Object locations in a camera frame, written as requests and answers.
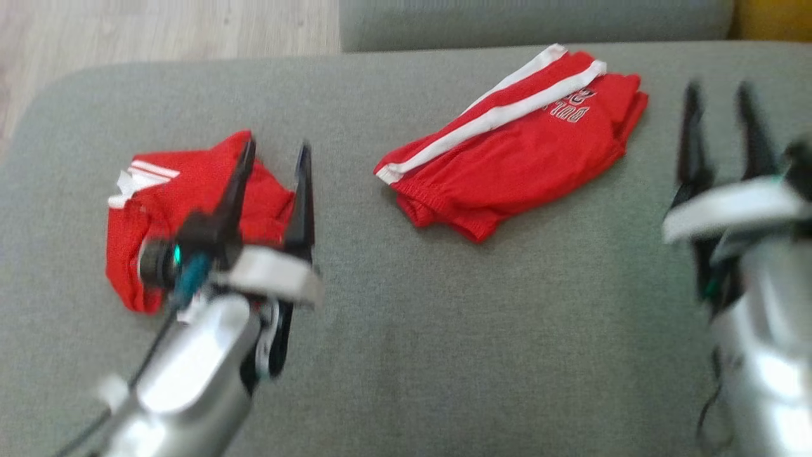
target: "wooden floor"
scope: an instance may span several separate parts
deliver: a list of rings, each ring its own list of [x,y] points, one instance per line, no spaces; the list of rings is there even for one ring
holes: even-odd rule
[[[81,68],[338,52],[338,0],[0,0],[0,160],[37,92]]]

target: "yellow object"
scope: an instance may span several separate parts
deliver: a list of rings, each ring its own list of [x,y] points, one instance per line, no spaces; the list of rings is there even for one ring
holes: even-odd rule
[[[812,0],[738,0],[732,37],[812,41]]]

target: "folded red shorts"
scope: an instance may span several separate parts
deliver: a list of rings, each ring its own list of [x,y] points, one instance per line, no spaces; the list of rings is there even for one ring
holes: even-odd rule
[[[638,75],[606,74],[604,62],[553,45],[374,172],[417,227],[448,224],[482,242],[625,154],[648,101],[639,86]]]

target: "gray cushion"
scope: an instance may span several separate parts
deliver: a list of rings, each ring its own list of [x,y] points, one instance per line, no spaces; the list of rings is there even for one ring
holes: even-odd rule
[[[131,64],[77,73],[31,105],[0,168],[0,455],[46,455],[128,376],[159,324],[104,276],[106,198],[133,154],[253,129],[293,185],[313,144],[321,313],[294,316],[283,376],[229,455],[691,455],[712,392],[688,250],[664,246],[683,92],[741,172],[734,93],[751,80],[776,145],[807,127],[810,48],[746,42],[581,47],[639,72],[650,105],[597,180],[480,246],[415,229],[372,174],[538,47]]]
[[[733,0],[340,0],[341,49],[719,40]]]

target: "red garment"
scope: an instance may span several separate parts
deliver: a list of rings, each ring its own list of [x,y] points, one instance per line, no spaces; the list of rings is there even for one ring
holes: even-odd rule
[[[449,224],[482,242],[508,217],[563,197],[608,169],[646,108],[638,75],[551,46],[375,174],[417,227]]]
[[[195,209],[217,206],[249,131],[238,132],[211,150],[136,155],[130,175],[122,173],[123,194],[108,201],[106,274],[124,306],[154,313],[157,290],[145,290],[138,278],[138,254],[151,237],[172,237]],[[245,190],[240,230],[257,244],[282,241],[293,208],[293,192],[284,189],[257,160]]]

